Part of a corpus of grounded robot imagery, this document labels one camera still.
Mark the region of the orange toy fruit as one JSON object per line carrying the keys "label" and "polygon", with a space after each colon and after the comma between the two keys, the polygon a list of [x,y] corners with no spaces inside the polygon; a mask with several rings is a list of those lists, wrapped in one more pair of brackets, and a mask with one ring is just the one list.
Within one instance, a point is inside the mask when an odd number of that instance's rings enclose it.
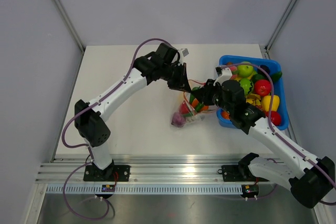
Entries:
{"label": "orange toy fruit", "polygon": [[[197,104],[197,103],[200,103],[200,102],[196,98],[194,98],[193,101],[191,102],[191,106],[192,106],[192,104]],[[208,109],[209,109],[209,106],[208,105],[204,105],[202,111],[206,111]]]}

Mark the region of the clear zip top bag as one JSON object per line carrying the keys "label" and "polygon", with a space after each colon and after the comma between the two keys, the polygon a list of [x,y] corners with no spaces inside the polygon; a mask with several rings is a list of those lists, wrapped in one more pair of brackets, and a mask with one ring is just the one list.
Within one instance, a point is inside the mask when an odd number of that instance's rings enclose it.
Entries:
{"label": "clear zip top bag", "polygon": [[[193,99],[194,99],[195,97],[192,95],[192,94],[190,94],[190,93],[188,93],[188,92],[182,92],[180,95],[179,95],[179,97],[178,97],[178,99],[177,99],[177,102],[176,102],[176,105],[175,105],[175,108],[174,108],[174,112],[179,112],[178,111],[178,109],[179,109],[179,107],[180,107],[180,105],[181,105],[181,103],[184,101],[187,105],[188,105],[188,107],[189,107],[189,109],[190,109],[190,114],[191,115],[194,115],[194,114],[196,114],[197,112],[192,108],[192,106],[191,106],[191,102],[193,101]],[[215,110],[215,111],[217,111],[217,107],[216,106],[214,106],[214,105],[209,105],[209,109],[208,110],[206,110],[206,111],[210,111],[210,110]]]}

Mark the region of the purple toy onion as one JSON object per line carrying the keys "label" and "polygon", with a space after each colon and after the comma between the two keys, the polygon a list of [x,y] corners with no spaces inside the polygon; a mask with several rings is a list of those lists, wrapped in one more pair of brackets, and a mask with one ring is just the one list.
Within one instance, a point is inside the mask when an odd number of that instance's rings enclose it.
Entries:
{"label": "purple toy onion", "polygon": [[171,118],[171,125],[181,128],[186,124],[185,117],[180,112],[174,112]]}

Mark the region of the green toy chili pepper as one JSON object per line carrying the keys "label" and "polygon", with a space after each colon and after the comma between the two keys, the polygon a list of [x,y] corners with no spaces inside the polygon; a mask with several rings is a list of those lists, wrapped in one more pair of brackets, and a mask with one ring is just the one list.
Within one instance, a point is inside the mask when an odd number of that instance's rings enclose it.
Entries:
{"label": "green toy chili pepper", "polygon": [[197,103],[197,104],[192,104],[193,108],[195,109],[195,111],[197,113],[201,112],[203,107],[204,107],[204,104],[202,103]]}

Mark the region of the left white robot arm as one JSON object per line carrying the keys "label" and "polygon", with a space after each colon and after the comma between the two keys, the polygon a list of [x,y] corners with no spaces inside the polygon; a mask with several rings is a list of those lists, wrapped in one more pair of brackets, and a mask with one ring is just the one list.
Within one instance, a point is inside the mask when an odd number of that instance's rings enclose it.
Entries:
{"label": "left white robot arm", "polygon": [[92,163],[85,168],[86,182],[117,179],[118,169],[108,151],[107,141],[111,131],[106,122],[131,95],[159,79],[165,80],[172,90],[191,91],[183,62],[187,55],[186,48],[177,50],[163,42],[156,51],[135,57],[127,74],[104,93],[89,102],[76,102],[75,128],[88,144],[92,159]]}

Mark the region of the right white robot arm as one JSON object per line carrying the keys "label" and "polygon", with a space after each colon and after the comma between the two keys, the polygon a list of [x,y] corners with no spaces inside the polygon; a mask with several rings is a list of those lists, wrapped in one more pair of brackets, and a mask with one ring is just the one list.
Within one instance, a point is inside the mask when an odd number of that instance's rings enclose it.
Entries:
{"label": "right white robot arm", "polygon": [[303,206],[312,209],[335,188],[335,163],[325,156],[305,151],[282,132],[277,131],[263,111],[246,102],[244,90],[235,80],[218,83],[209,79],[191,92],[204,105],[216,105],[229,113],[237,129],[253,137],[279,157],[284,166],[255,156],[238,167],[244,180],[261,177],[288,189]]}

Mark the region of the orange toy tomato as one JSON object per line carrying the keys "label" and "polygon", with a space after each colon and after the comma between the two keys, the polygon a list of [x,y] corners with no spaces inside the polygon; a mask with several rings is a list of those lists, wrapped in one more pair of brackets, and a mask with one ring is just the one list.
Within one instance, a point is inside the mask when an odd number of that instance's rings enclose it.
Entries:
{"label": "orange toy tomato", "polygon": [[226,120],[230,120],[230,114],[226,111],[222,111],[221,116]]}

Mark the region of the pink toy peach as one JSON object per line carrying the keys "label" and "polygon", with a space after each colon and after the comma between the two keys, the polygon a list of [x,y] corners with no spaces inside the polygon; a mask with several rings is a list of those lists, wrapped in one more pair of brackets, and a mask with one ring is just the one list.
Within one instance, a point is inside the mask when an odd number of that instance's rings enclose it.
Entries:
{"label": "pink toy peach", "polygon": [[230,65],[229,69],[230,69],[232,75],[237,75],[239,73],[239,70],[238,70],[238,68],[236,66]]}

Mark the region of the green striped toy watermelon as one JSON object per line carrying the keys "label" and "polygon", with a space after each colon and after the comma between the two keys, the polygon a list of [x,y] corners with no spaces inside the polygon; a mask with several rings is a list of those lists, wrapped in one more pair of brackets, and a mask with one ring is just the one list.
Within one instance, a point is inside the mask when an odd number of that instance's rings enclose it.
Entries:
{"label": "green striped toy watermelon", "polygon": [[254,83],[247,78],[240,79],[239,84],[243,88],[245,96],[249,95],[254,90]]}

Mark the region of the green toy apple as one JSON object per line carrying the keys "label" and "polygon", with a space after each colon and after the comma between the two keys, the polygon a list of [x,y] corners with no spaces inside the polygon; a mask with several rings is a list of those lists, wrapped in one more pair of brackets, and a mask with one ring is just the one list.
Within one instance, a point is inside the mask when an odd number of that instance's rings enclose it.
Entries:
{"label": "green toy apple", "polygon": [[237,66],[238,75],[242,78],[247,78],[252,75],[254,68],[251,65],[239,65]]}

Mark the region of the yellow toy corn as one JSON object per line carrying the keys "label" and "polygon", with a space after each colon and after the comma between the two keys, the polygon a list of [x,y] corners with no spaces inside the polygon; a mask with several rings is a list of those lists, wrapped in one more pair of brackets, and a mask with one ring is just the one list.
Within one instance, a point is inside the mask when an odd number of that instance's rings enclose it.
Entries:
{"label": "yellow toy corn", "polygon": [[251,93],[246,96],[246,102],[250,103],[253,106],[261,106],[261,96]]}

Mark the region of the red toy apple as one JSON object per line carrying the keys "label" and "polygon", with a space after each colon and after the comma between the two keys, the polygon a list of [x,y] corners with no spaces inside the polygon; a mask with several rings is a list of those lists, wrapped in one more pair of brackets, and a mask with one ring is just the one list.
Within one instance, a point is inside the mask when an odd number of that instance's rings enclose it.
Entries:
{"label": "red toy apple", "polygon": [[268,80],[258,80],[254,84],[254,92],[261,96],[267,96],[271,92],[271,83]]}

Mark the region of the yellow toy bell pepper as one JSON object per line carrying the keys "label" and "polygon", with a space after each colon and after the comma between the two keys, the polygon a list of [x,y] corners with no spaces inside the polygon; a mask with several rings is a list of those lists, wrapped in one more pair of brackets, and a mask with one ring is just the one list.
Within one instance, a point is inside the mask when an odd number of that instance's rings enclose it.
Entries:
{"label": "yellow toy bell pepper", "polygon": [[264,96],[261,100],[261,106],[265,112],[269,111],[270,104],[272,104],[271,110],[277,111],[280,105],[280,97],[277,95],[274,95],[273,97],[271,95]]}

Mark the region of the dark toy avocado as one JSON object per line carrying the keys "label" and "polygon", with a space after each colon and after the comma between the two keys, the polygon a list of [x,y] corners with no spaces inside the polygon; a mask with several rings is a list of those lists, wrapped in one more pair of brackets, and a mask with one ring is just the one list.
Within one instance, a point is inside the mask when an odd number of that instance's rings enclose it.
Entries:
{"label": "dark toy avocado", "polygon": [[270,69],[266,65],[260,65],[258,69],[259,74],[264,74],[266,72],[267,74],[270,74]]}

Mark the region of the green toy cucumber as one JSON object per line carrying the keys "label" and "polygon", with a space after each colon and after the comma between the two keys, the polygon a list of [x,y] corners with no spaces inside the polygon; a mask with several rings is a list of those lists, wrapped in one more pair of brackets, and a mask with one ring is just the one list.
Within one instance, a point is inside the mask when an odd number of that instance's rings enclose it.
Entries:
{"label": "green toy cucumber", "polygon": [[278,82],[281,79],[281,77],[282,77],[282,71],[275,72],[270,77],[271,77],[272,82],[276,83],[276,82]]}

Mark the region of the red toy tomato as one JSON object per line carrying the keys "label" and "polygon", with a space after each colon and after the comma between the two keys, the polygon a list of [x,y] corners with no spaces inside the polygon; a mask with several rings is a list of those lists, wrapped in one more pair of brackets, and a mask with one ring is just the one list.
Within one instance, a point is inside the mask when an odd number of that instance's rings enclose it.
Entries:
{"label": "red toy tomato", "polygon": [[277,111],[270,111],[270,119],[275,126],[279,126],[282,121],[281,115]]}

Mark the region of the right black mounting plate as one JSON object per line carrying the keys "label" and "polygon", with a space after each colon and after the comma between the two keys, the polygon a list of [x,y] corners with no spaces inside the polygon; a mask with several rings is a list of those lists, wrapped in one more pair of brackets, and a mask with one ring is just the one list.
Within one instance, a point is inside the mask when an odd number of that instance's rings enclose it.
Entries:
{"label": "right black mounting plate", "polygon": [[238,165],[222,165],[217,173],[222,176],[223,182],[268,182],[268,180],[257,178],[250,173],[242,175],[238,170]]}

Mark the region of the black mounting plate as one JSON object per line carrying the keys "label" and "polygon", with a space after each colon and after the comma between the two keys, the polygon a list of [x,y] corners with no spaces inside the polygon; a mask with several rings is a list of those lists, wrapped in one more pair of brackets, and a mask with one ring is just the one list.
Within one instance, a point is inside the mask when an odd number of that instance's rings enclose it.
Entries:
{"label": "black mounting plate", "polygon": [[268,182],[268,180],[257,178],[250,173],[242,175],[238,170],[238,165],[222,165],[217,173],[222,176],[223,182]]}
{"label": "black mounting plate", "polygon": [[130,177],[129,165],[112,165],[104,170],[95,165],[86,166],[83,180],[85,182],[128,182]]}

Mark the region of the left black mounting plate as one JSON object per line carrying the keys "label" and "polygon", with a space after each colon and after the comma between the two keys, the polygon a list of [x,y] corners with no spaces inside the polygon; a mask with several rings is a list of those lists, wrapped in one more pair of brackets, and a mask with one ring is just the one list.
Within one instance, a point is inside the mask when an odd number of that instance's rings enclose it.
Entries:
{"label": "left black mounting plate", "polygon": [[95,165],[86,166],[83,180],[85,182],[128,182],[130,177],[129,165],[112,165],[104,170]]}

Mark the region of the aluminium rail base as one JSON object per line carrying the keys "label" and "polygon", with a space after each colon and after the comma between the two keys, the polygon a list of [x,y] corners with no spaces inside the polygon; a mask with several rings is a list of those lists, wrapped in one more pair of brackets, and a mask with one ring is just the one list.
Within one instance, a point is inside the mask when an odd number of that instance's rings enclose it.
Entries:
{"label": "aluminium rail base", "polygon": [[[221,184],[217,170],[236,164],[240,157],[227,155],[111,155],[117,165],[129,165],[129,184]],[[40,165],[36,183],[63,183],[68,175],[84,164],[86,154],[60,154]]]}

